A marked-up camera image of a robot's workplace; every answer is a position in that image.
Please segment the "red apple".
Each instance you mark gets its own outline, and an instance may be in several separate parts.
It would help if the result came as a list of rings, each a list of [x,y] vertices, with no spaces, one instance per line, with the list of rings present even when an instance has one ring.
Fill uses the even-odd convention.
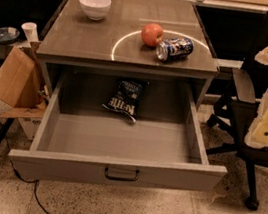
[[[141,38],[148,47],[157,47],[164,36],[163,28],[157,23],[148,23],[142,28]]]

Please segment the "dark blue plate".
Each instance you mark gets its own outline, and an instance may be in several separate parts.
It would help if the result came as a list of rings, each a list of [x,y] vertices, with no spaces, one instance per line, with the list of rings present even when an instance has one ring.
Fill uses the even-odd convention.
[[[20,36],[20,32],[15,27],[1,27],[0,28],[0,44],[6,45],[17,41]]]

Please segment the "black office chair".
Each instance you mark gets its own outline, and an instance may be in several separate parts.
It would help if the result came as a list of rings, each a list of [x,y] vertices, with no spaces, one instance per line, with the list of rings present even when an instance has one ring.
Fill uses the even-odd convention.
[[[248,127],[258,116],[259,99],[268,90],[268,65],[256,61],[255,56],[268,46],[268,11],[254,36],[241,68],[232,70],[232,77],[221,97],[214,104],[214,114],[206,122],[208,126],[219,126],[232,137],[233,143],[207,149],[208,154],[235,152],[245,162],[250,196],[245,206],[256,210],[259,206],[256,193],[255,167],[268,168],[268,146],[255,149],[244,142]]]

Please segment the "brown cardboard box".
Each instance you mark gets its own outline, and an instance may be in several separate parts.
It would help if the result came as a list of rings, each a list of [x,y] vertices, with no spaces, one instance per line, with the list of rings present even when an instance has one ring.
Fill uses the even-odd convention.
[[[2,118],[42,118],[39,108],[42,90],[36,63],[20,47],[13,46],[0,68],[0,100],[10,106]]]

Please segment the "grey open drawer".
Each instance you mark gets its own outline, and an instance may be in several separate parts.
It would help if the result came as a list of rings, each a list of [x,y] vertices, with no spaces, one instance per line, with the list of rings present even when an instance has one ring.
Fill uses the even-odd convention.
[[[66,71],[28,150],[9,153],[29,179],[210,191],[226,174],[206,156],[189,85],[151,80],[136,122],[106,110],[114,76]],[[134,182],[105,178],[105,168],[138,170]]]

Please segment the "grey cabinet counter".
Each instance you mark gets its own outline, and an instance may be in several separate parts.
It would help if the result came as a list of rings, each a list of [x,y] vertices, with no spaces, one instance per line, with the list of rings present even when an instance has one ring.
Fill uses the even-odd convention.
[[[184,0],[111,0],[107,16],[89,19],[79,0],[68,0],[39,46],[46,85],[52,87],[63,65],[146,72],[190,78],[197,104],[217,75],[218,65],[194,4]],[[187,37],[194,51],[181,60],[161,62],[144,46],[143,26],[162,26],[165,38]]]

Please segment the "blue soda can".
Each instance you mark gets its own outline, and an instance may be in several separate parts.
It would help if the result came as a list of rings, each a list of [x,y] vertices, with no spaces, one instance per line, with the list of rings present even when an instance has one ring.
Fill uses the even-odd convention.
[[[162,62],[175,61],[189,56],[194,51],[194,43],[188,37],[161,41],[156,48],[156,56]]]

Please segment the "white ceramic bowl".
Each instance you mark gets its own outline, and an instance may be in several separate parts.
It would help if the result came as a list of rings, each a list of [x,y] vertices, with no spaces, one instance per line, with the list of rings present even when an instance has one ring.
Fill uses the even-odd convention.
[[[79,0],[81,9],[89,19],[101,20],[107,16],[111,0]]]

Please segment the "white paper cup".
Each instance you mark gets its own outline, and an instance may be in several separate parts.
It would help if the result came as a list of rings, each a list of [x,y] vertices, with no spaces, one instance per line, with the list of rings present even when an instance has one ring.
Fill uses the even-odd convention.
[[[24,34],[26,35],[26,39],[28,42],[37,42],[39,37],[37,34],[37,25],[34,22],[26,22],[21,25]]]

